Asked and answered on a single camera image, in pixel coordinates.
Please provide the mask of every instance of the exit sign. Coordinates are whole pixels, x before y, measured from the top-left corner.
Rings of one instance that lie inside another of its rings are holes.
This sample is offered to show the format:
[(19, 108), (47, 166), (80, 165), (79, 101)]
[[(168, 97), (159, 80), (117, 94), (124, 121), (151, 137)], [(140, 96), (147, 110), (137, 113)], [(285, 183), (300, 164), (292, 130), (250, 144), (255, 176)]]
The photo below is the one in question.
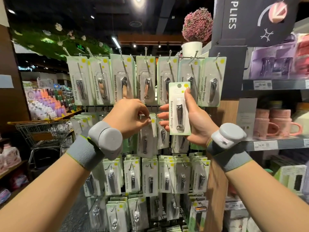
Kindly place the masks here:
[(83, 53), (86, 53), (85, 47), (83, 47), (81, 44), (76, 43), (76, 48), (79, 49), (80, 51), (82, 51)]

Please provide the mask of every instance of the white pot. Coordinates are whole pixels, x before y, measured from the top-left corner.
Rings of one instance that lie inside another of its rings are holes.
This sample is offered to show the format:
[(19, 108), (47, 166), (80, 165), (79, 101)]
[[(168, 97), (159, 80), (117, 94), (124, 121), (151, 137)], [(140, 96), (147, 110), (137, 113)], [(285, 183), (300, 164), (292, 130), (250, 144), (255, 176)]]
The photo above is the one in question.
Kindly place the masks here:
[(203, 43), (199, 41), (187, 42), (182, 45), (182, 56), (183, 57), (194, 57), (198, 50), (197, 56), (202, 54)]

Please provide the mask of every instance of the mug handle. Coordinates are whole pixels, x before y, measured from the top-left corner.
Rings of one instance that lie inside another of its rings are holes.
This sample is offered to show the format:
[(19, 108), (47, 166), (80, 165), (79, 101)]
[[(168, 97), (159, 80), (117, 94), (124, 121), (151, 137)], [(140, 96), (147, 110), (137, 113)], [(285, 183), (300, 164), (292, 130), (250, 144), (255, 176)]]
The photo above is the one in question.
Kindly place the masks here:
[(291, 125), (296, 125), (296, 126), (298, 126), (298, 127), (299, 127), (298, 132), (291, 133), (291, 134), (290, 134), (291, 136), (296, 136), (296, 135), (300, 135), (300, 134), (302, 134), (302, 133), (303, 133), (303, 127), (302, 127), (300, 124), (295, 123), (295, 122), (291, 122)]
[(276, 135), (279, 133), (279, 131), (280, 131), (279, 126), (276, 125), (275, 123), (272, 123), (272, 122), (268, 122), (268, 125), (273, 125), (273, 126), (275, 126), (275, 127), (277, 128), (277, 132), (275, 132), (275, 133), (273, 133), (273, 134), (267, 134), (267, 136), (268, 136), (268, 137), (276, 136)]

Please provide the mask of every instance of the forearm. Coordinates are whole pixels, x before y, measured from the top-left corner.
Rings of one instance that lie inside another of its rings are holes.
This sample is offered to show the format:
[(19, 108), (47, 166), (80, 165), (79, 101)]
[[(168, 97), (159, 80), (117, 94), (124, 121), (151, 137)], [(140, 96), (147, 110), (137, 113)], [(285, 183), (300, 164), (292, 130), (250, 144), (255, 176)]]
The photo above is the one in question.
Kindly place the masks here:
[(261, 231), (308, 230), (309, 206), (255, 161), (226, 172), (226, 177)]
[(56, 232), (90, 172), (67, 154), (0, 210), (6, 232)]

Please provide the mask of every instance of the wooden pillar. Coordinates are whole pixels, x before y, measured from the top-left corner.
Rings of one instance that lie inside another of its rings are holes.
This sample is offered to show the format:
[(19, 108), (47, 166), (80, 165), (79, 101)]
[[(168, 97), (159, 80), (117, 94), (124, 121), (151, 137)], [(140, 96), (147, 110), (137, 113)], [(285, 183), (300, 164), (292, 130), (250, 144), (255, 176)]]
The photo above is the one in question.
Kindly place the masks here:
[(14, 130), (8, 121), (30, 120), (28, 105), (18, 72), (15, 51), (7, 27), (0, 25), (0, 74), (12, 77), (14, 88), (1, 88), (0, 81), (0, 133)]
[[(236, 123), (239, 100), (224, 100), (218, 108), (208, 108), (212, 120), (220, 127), (224, 123)], [(204, 232), (221, 232), (228, 181), (221, 167), (207, 153), (211, 160), (208, 187), (205, 196), (209, 201)]]

